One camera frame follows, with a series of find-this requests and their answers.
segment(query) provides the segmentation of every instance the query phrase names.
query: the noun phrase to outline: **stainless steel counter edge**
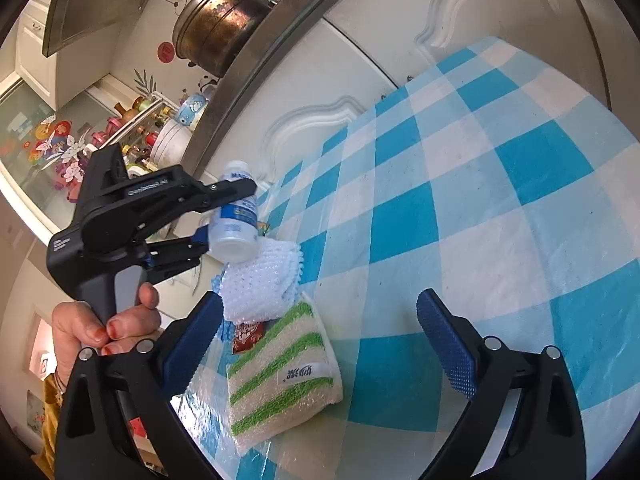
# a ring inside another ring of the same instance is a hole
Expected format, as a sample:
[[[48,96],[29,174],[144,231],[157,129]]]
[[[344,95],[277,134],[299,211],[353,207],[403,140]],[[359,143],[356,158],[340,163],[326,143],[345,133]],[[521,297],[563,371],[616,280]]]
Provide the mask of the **stainless steel counter edge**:
[[[182,165],[200,177],[216,148],[262,82],[292,47],[339,0],[280,0],[220,80]]]

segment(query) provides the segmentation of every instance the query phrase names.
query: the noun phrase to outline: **white mesh cloth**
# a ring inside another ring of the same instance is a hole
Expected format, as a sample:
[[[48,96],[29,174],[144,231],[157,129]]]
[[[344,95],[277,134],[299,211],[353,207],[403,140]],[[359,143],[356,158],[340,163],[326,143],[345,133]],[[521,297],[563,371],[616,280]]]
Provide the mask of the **white mesh cloth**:
[[[278,319],[296,299],[302,252],[294,242],[259,237],[258,255],[228,264],[220,284],[225,319],[249,323]]]

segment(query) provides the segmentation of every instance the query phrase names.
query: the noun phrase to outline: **green and white striped towel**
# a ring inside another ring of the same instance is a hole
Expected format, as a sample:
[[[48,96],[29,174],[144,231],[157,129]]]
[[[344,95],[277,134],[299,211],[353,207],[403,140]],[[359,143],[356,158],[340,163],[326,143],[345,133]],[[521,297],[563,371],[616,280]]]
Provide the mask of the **green and white striped towel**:
[[[322,321],[303,295],[254,348],[227,368],[238,455],[342,400],[342,379]]]

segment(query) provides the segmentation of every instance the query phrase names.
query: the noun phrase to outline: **yellow sleeve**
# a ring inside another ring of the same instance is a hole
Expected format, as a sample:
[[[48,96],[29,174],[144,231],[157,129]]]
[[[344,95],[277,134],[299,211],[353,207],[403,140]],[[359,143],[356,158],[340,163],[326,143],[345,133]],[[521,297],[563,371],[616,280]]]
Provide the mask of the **yellow sleeve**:
[[[58,431],[58,419],[60,418],[60,406],[62,396],[56,388],[56,380],[53,374],[44,379],[44,423],[42,425],[42,439],[44,446],[38,455],[32,457],[40,470],[54,480],[54,459],[56,455],[56,432]]]

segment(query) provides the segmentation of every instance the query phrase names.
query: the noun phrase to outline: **pot lid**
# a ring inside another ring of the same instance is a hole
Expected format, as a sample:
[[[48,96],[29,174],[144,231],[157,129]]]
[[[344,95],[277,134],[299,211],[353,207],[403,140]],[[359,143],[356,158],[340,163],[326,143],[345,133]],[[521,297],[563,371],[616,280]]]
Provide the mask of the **pot lid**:
[[[207,4],[209,0],[191,0],[182,10],[180,16],[178,16],[178,20],[174,25],[174,33],[172,35],[172,41],[174,43],[176,55],[180,57],[178,54],[178,41],[180,40],[181,35],[183,35],[186,28],[189,26],[191,19],[195,16],[199,10]]]

